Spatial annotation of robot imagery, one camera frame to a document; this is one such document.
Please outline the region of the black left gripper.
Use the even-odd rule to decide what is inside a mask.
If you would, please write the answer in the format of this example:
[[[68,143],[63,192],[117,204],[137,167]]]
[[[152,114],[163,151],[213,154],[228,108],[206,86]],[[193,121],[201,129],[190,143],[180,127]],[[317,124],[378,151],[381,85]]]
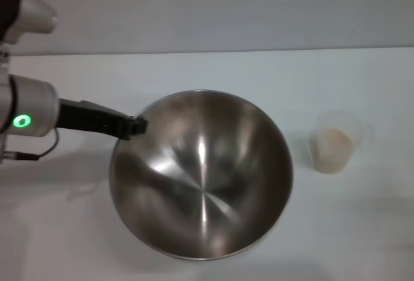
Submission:
[[[102,133],[122,140],[144,134],[148,121],[88,101],[60,99],[58,128]]]

